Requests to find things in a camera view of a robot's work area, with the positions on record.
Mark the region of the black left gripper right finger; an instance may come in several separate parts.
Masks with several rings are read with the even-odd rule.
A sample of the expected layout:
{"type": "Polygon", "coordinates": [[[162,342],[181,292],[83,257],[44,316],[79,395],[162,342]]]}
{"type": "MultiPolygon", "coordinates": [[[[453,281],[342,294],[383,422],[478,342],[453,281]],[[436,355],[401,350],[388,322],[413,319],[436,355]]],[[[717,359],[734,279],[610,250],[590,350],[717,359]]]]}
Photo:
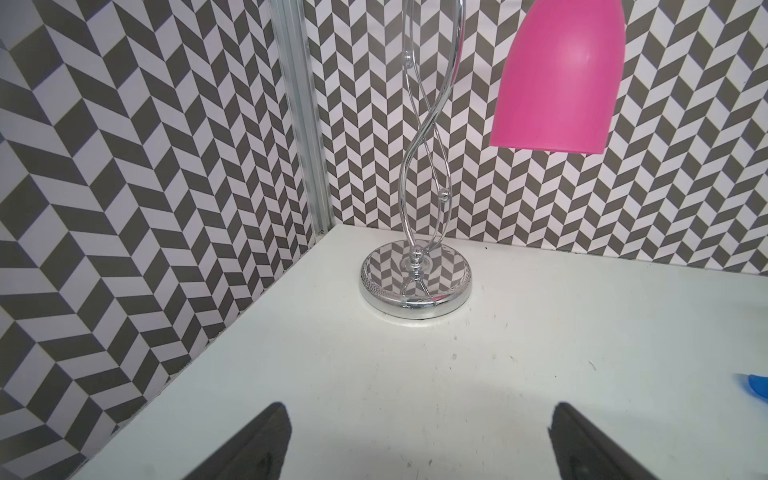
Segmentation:
{"type": "Polygon", "coordinates": [[[657,479],[567,402],[556,405],[548,433],[561,479],[657,479]]]}

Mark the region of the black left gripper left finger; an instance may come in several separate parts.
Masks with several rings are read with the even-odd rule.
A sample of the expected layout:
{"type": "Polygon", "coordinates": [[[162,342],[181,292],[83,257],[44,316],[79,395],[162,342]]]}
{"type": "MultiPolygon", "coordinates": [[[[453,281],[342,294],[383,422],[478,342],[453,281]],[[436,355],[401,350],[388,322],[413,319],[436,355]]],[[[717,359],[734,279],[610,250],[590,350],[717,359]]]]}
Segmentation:
{"type": "Polygon", "coordinates": [[[279,479],[291,434],[286,407],[280,402],[272,403],[184,480],[279,479]]]}

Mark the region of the blue lid back left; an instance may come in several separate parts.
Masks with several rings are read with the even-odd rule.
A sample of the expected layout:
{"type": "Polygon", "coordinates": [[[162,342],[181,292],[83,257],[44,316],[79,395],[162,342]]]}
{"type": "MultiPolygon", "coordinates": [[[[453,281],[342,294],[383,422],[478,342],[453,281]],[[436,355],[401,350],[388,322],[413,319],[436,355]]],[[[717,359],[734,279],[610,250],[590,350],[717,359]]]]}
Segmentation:
{"type": "Polygon", "coordinates": [[[751,392],[755,396],[763,400],[768,400],[768,378],[767,377],[753,375],[753,374],[748,375],[747,384],[751,392]]]}

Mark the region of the pink plastic wine glass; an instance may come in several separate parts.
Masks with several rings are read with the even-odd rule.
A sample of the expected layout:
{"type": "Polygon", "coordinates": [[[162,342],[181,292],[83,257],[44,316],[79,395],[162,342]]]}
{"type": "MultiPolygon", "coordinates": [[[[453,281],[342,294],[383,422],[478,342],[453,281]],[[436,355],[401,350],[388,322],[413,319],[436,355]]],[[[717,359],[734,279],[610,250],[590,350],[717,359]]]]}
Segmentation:
{"type": "Polygon", "coordinates": [[[538,0],[504,63],[494,147],[601,154],[622,80],[626,23],[616,0],[538,0]]]}

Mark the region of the aluminium left corner post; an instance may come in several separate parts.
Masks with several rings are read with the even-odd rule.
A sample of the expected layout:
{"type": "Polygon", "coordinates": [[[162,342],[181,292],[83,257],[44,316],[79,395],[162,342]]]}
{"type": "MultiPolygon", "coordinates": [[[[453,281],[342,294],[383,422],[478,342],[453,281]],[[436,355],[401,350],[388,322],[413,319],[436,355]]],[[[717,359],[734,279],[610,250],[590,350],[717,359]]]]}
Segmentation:
{"type": "Polygon", "coordinates": [[[273,1],[273,25],[316,239],[334,225],[312,58],[301,1],[273,1]]]}

